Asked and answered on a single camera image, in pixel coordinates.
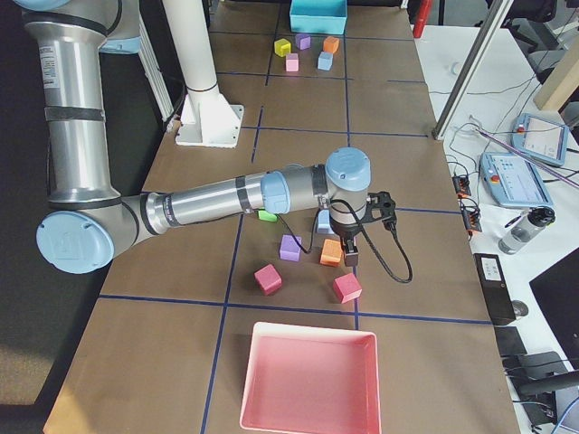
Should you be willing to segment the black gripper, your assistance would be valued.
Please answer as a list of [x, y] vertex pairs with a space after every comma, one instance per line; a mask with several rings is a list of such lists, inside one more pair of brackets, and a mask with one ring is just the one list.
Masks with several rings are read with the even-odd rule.
[[333, 220], [332, 231], [340, 238], [342, 249], [345, 252], [345, 265], [356, 267], [359, 261], [359, 252], [356, 246], [356, 235], [360, 232], [359, 225]]

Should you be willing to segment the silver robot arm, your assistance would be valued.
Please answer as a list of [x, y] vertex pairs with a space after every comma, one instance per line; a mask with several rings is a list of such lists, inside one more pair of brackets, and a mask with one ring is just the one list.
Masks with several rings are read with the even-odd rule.
[[139, 48], [135, 1], [23, 1], [24, 27], [37, 41], [55, 187], [52, 213], [36, 232], [43, 257], [84, 274], [167, 230], [263, 209], [326, 209], [348, 267], [356, 235], [371, 216], [367, 155], [334, 151], [323, 165], [290, 165], [176, 193], [122, 196], [111, 184], [100, 54]]

